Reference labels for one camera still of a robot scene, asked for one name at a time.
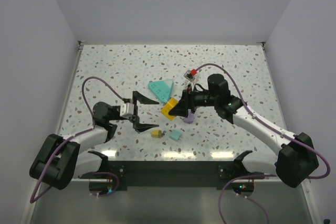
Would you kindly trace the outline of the yellow cube socket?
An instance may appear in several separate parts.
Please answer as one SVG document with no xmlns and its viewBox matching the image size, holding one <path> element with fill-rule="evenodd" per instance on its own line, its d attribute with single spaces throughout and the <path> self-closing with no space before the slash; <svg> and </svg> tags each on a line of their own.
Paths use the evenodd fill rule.
<svg viewBox="0 0 336 224">
<path fill-rule="evenodd" d="M 164 107 L 161 109 L 161 113 L 170 121 L 172 121 L 175 116 L 169 115 L 169 112 L 178 104 L 178 100 L 176 100 L 174 97 L 170 98 L 168 102 L 164 105 Z"/>
</svg>

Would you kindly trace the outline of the teal triangular socket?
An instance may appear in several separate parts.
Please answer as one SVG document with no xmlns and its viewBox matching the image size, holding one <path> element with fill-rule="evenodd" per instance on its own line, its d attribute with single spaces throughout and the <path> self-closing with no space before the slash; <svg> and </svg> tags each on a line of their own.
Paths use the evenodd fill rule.
<svg viewBox="0 0 336 224">
<path fill-rule="evenodd" d="M 152 81 L 148 83 L 148 88 L 162 102 L 167 103 L 171 98 L 174 81 L 172 79 Z"/>
</svg>

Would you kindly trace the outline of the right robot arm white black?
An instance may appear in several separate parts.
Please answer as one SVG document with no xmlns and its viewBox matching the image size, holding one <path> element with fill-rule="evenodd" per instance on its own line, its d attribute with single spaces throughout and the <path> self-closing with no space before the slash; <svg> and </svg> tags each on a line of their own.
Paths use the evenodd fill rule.
<svg viewBox="0 0 336 224">
<path fill-rule="evenodd" d="M 276 175 L 287 186 L 295 188 L 318 168 L 317 155 L 309 135 L 304 132 L 295 134 L 273 125 L 250 106 L 244 105 L 242 99 L 231 94 L 223 75 L 210 75 L 207 84 L 208 88 L 201 91 L 189 84 L 169 115 L 186 118 L 199 107 L 213 107 L 221 119 L 246 130 L 277 156 L 269 161 L 239 159 L 234 165 L 237 177 L 246 178 L 251 173 Z"/>
</svg>

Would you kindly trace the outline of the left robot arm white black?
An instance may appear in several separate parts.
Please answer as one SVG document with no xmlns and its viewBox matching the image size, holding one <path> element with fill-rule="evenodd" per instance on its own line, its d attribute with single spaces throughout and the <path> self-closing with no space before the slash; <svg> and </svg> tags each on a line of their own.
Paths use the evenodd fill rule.
<svg viewBox="0 0 336 224">
<path fill-rule="evenodd" d="M 69 136 L 47 136 L 30 167 L 30 177 L 59 190 L 84 174 L 105 177 L 109 171 L 108 157 L 92 147 L 112 140 L 117 130 L 112 121 L 127 120 L 138 133 L 155 127 L 140 123 L 138 104 L 157 105 L 158 102 L 133 91 L 132 98 L 125 99 L 121 105 L 96 103 L 92 110 L 93 127 Z"/>
</svg>

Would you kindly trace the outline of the teal small plug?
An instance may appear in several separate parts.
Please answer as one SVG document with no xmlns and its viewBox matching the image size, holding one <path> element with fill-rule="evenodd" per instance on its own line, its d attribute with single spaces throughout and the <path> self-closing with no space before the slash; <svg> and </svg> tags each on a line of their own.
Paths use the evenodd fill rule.
<svg viewBox="0 0 336 224">
<path fill-rule="evenodd" d="M 169 138 L 174 141 L 178 141 L 181 136 L 182 136 L 182 133 L 177 130 L 172 130 L 169 134 Z"/>
</svg>

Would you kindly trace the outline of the yellow small plug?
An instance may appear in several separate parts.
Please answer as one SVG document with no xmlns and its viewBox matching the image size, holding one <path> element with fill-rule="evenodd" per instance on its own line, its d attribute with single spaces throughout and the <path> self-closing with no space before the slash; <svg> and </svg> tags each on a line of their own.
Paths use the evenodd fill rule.
<svg viewBox="0 0 336 224">
<path fill-rule="evenodd" d="M 151 131 L 151 137 L 153 137 L 153 138 L 162 138 L 164 135 L 165 135 L 165 133 L 161 130 Z"/>
</svg>

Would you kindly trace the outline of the purple power strip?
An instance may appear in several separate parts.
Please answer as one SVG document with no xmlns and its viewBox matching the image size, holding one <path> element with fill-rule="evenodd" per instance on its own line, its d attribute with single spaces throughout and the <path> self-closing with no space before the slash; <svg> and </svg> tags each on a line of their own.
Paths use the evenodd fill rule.
<svg viewBox="0 0 336 224">
<path fill-rule="evenodd" d="M 187 124 L 192 124 L 194 122 L 194 119 L 195 114 L 191 110 L 188 110 L 188 115 L 187 117 L 183 118 L 183 122 Z"/>
</svg>

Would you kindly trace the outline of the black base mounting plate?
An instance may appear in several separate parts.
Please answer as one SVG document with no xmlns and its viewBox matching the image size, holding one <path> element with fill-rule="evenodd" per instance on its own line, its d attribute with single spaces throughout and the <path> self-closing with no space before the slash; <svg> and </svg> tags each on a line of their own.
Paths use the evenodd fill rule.
<svg viewBox="0 0 336 224">
<path fill-rule="evenodd" d="M 238 161 L 109 161 L 104 168 L 128 187 L 215 187 L 251 173 Z"/>
</svg>

